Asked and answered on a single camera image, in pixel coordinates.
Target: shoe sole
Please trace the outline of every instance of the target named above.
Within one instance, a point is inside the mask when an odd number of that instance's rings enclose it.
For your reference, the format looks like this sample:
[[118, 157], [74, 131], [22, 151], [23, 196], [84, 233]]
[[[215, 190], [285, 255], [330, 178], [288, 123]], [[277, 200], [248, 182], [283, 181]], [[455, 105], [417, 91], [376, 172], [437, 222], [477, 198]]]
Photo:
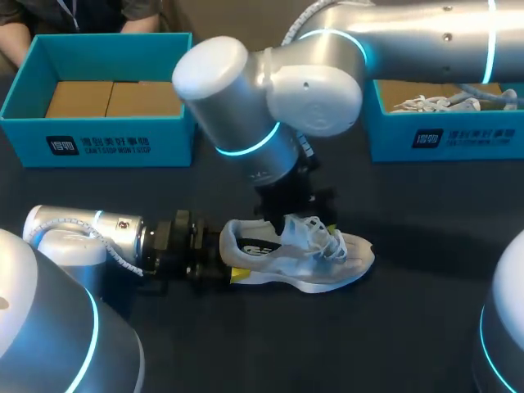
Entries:
[[296, 289], [304, 293], [324, 293], [345, 287], [346, 285], [349, 285], [361, 279], [372, 266], [373, 263], [369, 264], [369, 266], [361, 274], [357, 276], [352, 276], [351, 278], [348, 278], [345, 281], [334, 282], [333, 284], [312, 284], [310, 282], [304, 282], [296, 278], [291, 278], [281, 274], [260, 273], [254, 271], [251, 271], [251, 274], [248, 278], [235, 282], [235, 284], [262, 285], [267, 284], [268, 282], [284, 282], [286, 284], [294, 286]]

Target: person's arm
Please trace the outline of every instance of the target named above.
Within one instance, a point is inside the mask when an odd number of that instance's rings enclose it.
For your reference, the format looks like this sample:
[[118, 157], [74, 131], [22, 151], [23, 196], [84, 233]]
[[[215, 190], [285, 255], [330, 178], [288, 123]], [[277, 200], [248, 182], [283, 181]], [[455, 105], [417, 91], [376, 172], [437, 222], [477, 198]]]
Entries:
[[139, 20], [128, 20], [122, 28], [122, 33], [156, 33], [159, 31], [159, 15], [149, 16]]
[[161, 0], [122, 0], [122, 14], [127, 19], [122, 33], [156, 33], [161, 10]]
[[29, 51], [31, 33], [26, 25], [8, 23], [0, 26], [0, 51], [20, 68]]
[[23, 24], [24, 8], [15, 0], [0, 0], [0, 51], [20, 67], [29, 51], [31, 33]]

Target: brown cardboard insert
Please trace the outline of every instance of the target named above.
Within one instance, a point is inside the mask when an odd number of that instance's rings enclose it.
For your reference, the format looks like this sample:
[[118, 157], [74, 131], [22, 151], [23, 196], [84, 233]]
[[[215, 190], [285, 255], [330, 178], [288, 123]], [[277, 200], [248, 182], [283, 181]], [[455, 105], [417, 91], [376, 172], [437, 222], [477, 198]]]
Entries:
[[180, 116], [171, 82], [59, 82], [47, 118]]
[[[460, 93], [461, 90], [454, 84], [421, 84], [415, 82], [403, 82], [399, 80], [379, 80], [377, 81], [382, 105], [388, 113], [395, 111], [395, 106], [407, 100], [413, 100], [423, 95], [425, 98], [430, 97], [452, 97]], [[483, 92], [496, 95], [502, 94], [498, 84], [473, 84]]]
[[112, 82], [58, 82], [46, 117], [104, 117], [112, 89]]
[[171, 82], [116, 82], [106, 116], [179, 116], [181, 110]]

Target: shoe insole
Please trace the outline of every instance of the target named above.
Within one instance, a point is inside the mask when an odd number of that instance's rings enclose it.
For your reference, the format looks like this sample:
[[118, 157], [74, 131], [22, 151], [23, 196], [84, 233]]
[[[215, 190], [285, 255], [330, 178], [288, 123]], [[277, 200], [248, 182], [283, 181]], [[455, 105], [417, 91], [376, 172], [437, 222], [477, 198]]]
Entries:
[[237, 238], [237, 246], [245, 254], [261, 256], [277, 250], [281, 244], [262, 239], [241, 237]]

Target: teal cardboard box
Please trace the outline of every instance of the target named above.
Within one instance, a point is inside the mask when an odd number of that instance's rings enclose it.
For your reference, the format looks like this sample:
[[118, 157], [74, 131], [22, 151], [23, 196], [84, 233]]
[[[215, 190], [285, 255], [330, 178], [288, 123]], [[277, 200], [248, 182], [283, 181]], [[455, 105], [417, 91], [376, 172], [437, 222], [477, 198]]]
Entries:
[[195, 124], [178, 116], [45, 118], [58, 82], [169, 82], [191, 34], [39, 35], [0, 112], [22, 165], [189, 166]]
[[[524, 97], [524, 84], [500, 87]], [[368, 82], [363, 120], [374, 162], [524, 159], [524, 111], [391, 113], [382, 94], [379, 81]]]

